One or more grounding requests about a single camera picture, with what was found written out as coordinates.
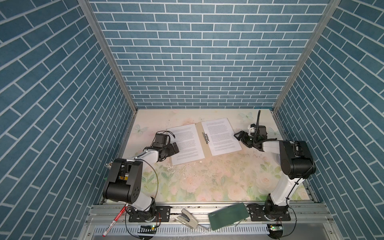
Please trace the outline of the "text printed paper sheet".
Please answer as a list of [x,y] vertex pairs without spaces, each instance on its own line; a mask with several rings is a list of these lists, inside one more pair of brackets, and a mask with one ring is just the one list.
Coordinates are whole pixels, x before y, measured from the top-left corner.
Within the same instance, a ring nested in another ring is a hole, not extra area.
[[173,166],[203,160],[205,158],[195,124],[170,128],[168,131],[175,135],[175,143],[179,148],[179,153],[171,157]]

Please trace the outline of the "small-text printed paper sheet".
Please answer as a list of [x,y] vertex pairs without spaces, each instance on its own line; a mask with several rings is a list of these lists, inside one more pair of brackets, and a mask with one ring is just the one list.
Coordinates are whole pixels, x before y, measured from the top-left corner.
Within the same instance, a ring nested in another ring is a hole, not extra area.
[[219,156],[242,150],[239,141],[234,137],[234,130],[227,118],[202,122],[210,142],[208,144],[211,155]]

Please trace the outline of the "beige cardboard file folder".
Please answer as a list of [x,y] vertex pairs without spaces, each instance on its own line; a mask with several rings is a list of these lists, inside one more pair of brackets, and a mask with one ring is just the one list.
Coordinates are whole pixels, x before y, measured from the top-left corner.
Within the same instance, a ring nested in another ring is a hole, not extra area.
[[203,148],[203,151],[204,151],[204,155],[205,155],[204,159],[209,159],[211,157],[215,157],[215,156],[211,155],[209,146],[208,146],[208,144],[206,144],[205,139],[203,137],[203,134],[202,134],[202,132],[203,132],[202,122],[199,122],[199,123],[197,123],[195,125],[196,125],[197,131],[198,131],[198,136],[200,138],[201,145],[202,145],[202,148]]

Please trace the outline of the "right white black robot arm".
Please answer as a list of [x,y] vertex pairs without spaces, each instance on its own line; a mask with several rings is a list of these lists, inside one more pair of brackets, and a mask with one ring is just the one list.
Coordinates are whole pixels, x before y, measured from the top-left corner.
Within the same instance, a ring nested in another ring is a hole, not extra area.
[[316,172],[315,161],[304,141],[282,141],[268,138],[266,127],[251,124],[248,131],[234,137],[248,148],[279,155],[282,176],[263,205],[249,204],[251,221],[290,221],[289,203],[299,185]]

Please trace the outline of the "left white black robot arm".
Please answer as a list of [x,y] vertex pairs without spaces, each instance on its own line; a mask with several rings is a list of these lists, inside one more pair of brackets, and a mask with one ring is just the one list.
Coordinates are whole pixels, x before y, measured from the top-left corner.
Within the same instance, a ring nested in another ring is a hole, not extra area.
[[145,167],[179,153],[175,135],[170,131],[159,131],[149,147],[145,147],[137,156],[127,159],[115,159],[103,188],[103,198],[113,202],[124,202],[128,206],[124,213],[132,221],[149,222],[158,214],[154,197],[141,190],[142,175]]

